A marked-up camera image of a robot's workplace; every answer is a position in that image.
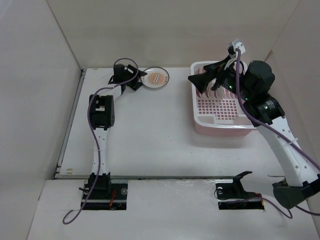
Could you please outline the green red rimmed plate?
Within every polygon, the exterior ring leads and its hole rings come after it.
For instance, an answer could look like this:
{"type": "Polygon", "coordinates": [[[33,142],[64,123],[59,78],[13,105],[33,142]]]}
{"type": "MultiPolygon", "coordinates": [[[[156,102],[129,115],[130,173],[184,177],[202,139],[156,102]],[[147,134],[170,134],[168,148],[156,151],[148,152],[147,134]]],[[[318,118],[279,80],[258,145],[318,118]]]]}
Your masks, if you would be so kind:
{"type": "Polygon", "coordinates": [[[222,100],[224,97],[224,89],[223,87],[218,83],[218,80],[216,79],[213,83],[213,86],[211,87],[211,90],[213,92],[213,96],[219,100],[222,100]]]}

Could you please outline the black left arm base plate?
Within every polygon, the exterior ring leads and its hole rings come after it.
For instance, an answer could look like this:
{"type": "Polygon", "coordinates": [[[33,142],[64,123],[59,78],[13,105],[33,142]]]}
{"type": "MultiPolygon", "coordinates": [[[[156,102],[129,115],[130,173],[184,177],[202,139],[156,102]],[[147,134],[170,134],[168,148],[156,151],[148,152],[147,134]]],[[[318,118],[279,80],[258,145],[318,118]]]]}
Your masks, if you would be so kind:
{"type": "Polygon", "coordinates": [[[112,183],[110,192],[93,190],[83,209],[94,211],[125,211],[127,209],[127,196],[127,183],[112,183]]]}

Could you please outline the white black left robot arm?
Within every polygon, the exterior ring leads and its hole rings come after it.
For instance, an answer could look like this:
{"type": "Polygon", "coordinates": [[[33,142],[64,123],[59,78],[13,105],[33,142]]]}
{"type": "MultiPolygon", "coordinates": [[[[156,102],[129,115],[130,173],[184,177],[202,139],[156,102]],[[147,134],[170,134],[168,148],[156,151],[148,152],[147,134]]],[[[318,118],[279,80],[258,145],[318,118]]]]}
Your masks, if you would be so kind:
{"type": "Polygon", "coordinates": [[[136,63],[115,63],[107,86],[89,96],[87,121],[94,140],[94,153],[91,174],[83,191],[87,195],[95,192],[102,199],[111,195],[107,140],[115,124],[115,100],[123,95],[127,86],[137,89],[140,77],[145,75],[136,63]]]}

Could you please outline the white plate grey floral emblem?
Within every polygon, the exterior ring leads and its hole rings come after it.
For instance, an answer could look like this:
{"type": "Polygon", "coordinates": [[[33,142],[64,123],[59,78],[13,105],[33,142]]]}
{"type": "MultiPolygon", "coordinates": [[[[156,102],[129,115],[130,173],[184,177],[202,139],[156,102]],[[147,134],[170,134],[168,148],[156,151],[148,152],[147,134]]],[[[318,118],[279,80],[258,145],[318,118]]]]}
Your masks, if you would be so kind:
{"type": "Polygon", "coordinates": [[[206,97],[207,97],[208,99],[212,99],[213,96],[214,96],[214,93],[213,93],[213,91],[211,90],[211,87],[210,87],[210,86],[208,86],[208,87],[206,88],[204,94],[206,95],[206,97]]]}

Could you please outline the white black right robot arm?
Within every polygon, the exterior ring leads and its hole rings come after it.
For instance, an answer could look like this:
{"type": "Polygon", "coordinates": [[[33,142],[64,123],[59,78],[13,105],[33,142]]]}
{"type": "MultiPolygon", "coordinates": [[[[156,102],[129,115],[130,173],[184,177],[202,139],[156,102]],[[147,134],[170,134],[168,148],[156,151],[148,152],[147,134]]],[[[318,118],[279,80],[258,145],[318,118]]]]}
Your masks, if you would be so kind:
{"type": "Polygon", "coordinates": [[[320,168],[301,150],[280,103],[270,95],[275,81],[264,61],[198,61],[190,66],[193,121],[198,134],[246,136],[257,130],[278,160],[284,179],[272,185],[278,203],[292,209],[320,191],[320,168]]]}

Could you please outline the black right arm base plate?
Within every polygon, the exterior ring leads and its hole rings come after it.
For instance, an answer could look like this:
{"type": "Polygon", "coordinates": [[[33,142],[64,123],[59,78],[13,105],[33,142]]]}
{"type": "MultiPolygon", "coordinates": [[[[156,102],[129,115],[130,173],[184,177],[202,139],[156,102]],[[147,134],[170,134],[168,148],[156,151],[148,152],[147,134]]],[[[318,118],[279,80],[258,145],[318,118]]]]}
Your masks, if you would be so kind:
{"type": "Polygon", "coordinates": [[[241,179],[252,171],[244,171],[230,179],[215,181],[214,195],[218,200],[219,210],[264,210],[264,202],[260,193],[246,191],[241,179]]]}

